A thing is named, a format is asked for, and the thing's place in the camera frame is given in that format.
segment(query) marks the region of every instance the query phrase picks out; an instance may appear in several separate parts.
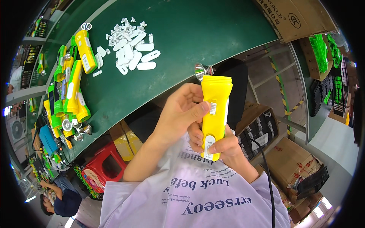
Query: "yellow box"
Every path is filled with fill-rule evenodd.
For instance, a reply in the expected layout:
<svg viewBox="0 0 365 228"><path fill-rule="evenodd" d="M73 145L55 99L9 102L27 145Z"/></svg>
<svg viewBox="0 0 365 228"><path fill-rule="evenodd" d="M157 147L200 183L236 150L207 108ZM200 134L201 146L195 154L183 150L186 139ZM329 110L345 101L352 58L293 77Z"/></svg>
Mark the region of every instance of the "yellow box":
<svg viewBox="0 0 365 228"><path fill-rule="evenodd" d="M134 155L131 148L129 147L127 136L124 133L121 124L117 123L114 125L109 129L109 133L122 159L125 162L132 160Z"/></svg>
<svg viewBox="0 0 365 228"><path fill-rule="evenodd" d="M131 146L132 152L134 155L139 151L143 143L141 140L135 135L135 133L128 127L127 123L122 120L121 122L122 128L126 133L127 139L129 141L129 145Z"/></svg>

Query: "fan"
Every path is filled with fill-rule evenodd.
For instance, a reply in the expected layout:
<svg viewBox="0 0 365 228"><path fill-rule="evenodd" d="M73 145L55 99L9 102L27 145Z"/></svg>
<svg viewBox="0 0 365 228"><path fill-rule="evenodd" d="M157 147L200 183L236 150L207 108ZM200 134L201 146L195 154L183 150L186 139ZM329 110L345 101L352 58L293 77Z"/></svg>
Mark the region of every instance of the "fan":
<svg viewBox="0 0 365 228"><path fill-rule="evenodd" d="M11 129L11 134L13 136L14 144L25 137L23 125L19 120L10 123L10 129Z"/></svg>

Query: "wire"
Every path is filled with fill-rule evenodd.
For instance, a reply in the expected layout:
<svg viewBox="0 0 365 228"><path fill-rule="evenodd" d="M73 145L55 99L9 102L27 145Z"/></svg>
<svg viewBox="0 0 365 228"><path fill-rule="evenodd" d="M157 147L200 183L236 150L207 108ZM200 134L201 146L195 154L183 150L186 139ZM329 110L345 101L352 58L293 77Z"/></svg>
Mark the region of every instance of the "wire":
<svg viewBox="0 0 365 228"><path fill-rule="evenodd" d="M265 158L265 154L264 154L264 150L262 149L261 145L256 142L254 139L250 139L250 141L253 141L254 143L256 143L258 145L258 147L261 149L261 154L262 154L262 158L264 159L265 165L266 165L266 170L268 173L268 179L269 179L269 189L270 189L270 197L271 197L271 210L272 210L272 222L271 222L271 227L275 228L275 205L274 205L274 194L273 194L273 188L271 185L271 178L270 178L270 171L269 171L269 167L268 167L268 163L266 162L266 158Z"/></svg>

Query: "green workbench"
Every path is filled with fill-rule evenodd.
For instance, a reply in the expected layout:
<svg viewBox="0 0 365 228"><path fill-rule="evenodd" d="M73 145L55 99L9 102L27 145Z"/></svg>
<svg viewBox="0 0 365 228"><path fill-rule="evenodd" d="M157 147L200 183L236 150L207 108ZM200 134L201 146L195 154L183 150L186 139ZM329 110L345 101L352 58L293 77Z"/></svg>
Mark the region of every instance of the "green workbench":
<svg viewBox="0 0 365 228"><path fill-rule="evenodd" d="M112 51L103 58L101 75L82 75L80 87L92 114L88 120L92 135L84 135L82 142L72 141L71 150L64 146L63 154L69 161L131 112L191 77L196 62L213 65L277 40L267 19L251 0L75 0L60 18L55 31L50 31L52 41L43 48L49 69L38 85L46 83L60 44L66 44L90 16L89 39L94 53L98 46L112 50L105 34L110 34L122 18L134 17L137 24L147 23L146 32L153 33L155 50L161 55L154 60L155 69L129 70L127 75L122 75L115 66Z"/></svg>

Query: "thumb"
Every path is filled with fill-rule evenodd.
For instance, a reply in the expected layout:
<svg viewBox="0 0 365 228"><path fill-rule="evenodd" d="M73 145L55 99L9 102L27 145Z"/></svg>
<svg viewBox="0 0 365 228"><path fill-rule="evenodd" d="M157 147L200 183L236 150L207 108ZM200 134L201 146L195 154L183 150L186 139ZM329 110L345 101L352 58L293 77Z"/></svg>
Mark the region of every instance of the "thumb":
<svg viewBox="0 0 365 228"><path fill-rule="evenodd" d="M203 101L203 102L197 104L193 108L191 108L183 113L183 117L182 117L183 121L187 125L192 124L193 122L197 121L198 119L203 118L209 112L210 107L211 107L211 105L207 101Z"/></svg>

